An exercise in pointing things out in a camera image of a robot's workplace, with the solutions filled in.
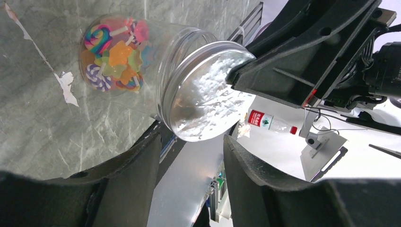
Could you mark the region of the rainbow swirl lollipop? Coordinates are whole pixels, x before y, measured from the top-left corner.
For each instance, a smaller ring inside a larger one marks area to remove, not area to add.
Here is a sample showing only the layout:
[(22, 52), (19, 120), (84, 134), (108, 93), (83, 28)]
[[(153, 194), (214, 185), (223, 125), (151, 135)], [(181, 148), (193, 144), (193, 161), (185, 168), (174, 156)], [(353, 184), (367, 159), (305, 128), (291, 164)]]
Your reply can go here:
[(125, 85), (121, 81), (116, 81), (115, 85), (120, 90), (128, 90), (131, 92), (138, 92), (144, 84), (144, 79), (141, 74), (138, 74), (131, 79), (128, 80), (128, 83)]
[(127, 31), (127, 26), (112, 30), (111, 27), (106, 24), (95, 25), (86, 32), (84, 36), (84, 46), (95, 55), (102, 55), (111, 44), (114, 36)]

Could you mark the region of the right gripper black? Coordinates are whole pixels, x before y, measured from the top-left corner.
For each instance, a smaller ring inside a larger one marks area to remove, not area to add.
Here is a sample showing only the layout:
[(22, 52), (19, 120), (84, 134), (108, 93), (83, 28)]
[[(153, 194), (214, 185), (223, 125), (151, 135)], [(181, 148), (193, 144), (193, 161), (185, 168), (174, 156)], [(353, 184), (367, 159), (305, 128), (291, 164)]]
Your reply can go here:
[(288, 1), (247, 46), (255, 60), (232, 71), (227, 83), (300, 108), (330, 73), (334, 79), (323, 105), (346, 113), (399, 98), (401, 43), (386, 43), (377, 52), (374, 44), (401, 26), (391, 26), (396, 12), (379, 5), (378, 0)]

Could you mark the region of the clear plastic cup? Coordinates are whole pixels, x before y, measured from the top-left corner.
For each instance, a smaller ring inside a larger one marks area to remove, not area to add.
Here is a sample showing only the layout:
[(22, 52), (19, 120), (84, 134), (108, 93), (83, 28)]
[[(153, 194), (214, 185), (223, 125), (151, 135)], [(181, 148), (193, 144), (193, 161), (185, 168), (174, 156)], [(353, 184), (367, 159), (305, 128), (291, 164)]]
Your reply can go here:
[[(93, 26), (106, 24), (112, 30), (123, 26), (128, 31), (113, 37), (102, 55), (95, 55), (84, 46), (84, 36)], [(198, 48), (217, 41), (206, 30), (159, 20), (109, 14), (95, 19), (83, 34), (80, 44), (80, 71), (85, 83), (97, 93), (126, 108), (160, 119), (159, 106), (163, 85), (180, 62)], [(85, 76), (86, 67), (95, 64), (100, 73), (112, 79), (112, 88), (102, 92), (95, 89)], [(138, 92), (120, 90), (115, 82), (127, 84), (141, 74), (143, 87)]]

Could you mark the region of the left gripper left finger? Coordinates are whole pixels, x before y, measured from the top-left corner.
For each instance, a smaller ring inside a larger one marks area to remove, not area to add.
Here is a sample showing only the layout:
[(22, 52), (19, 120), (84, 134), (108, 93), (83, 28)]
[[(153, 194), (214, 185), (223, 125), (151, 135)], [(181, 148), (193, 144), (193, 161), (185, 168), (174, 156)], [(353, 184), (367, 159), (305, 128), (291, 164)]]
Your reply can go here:
[(69, 178), (0, 173), (3, 227), (145, 227), (156, 185), (161, 136)]

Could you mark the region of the purple white swirl lollipop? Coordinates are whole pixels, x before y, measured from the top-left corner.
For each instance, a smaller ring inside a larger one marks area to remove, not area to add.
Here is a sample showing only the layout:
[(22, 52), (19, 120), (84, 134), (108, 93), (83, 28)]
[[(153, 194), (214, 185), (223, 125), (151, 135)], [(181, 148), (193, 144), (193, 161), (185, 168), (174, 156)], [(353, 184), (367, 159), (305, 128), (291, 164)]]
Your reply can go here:
[(100, 69), (101, 67), (95, 64), (89, 64), (86, 67), (85, 76), (95, 89), (102, 92), (109, 91), (112, 88), (112, 79), (100, 73)]

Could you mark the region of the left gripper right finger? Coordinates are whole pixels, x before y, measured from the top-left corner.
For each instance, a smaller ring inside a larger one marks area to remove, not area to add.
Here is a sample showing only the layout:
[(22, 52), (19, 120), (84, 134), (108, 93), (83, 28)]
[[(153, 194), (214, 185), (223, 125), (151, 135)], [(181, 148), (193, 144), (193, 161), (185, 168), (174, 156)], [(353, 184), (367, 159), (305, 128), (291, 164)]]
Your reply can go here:
[(232, 221), (235, 227), (398, 227), (399, 179), (293, 177), (224, 137)]

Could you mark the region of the clear round lid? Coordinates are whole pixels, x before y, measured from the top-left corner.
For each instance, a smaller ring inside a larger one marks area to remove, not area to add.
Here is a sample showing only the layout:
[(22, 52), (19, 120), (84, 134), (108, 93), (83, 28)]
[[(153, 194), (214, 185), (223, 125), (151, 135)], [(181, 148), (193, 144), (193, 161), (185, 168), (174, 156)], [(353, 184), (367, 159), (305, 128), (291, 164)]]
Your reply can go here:
[(236, 124), (255, 96), (231, 88), (229, 73), (255, 60), (238, 43), (217, 41), (186, 56), (163, 85), (159, 116), (180, 139), (212, 139)]

